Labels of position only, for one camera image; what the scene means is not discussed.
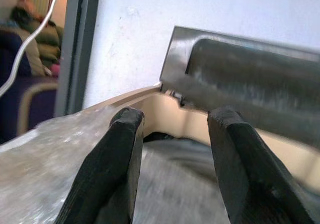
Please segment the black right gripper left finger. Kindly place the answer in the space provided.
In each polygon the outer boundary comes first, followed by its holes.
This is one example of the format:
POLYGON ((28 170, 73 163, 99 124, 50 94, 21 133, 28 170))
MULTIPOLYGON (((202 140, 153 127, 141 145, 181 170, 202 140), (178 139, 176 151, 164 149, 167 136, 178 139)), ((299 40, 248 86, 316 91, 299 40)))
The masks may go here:
POLYGON ((144 114, 125 107, 85 157, 57 224, 131 224, 140 176, 144 114))

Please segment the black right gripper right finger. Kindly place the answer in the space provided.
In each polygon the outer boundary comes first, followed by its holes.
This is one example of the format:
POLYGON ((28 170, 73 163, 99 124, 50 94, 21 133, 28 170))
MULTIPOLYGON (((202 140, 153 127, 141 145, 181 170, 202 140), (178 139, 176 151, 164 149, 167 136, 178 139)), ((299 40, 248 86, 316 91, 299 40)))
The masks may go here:
POLYGON ((312 224, 314 202, 251 124, 229 108, 207 116, 222 199, 232 224, 312 224))

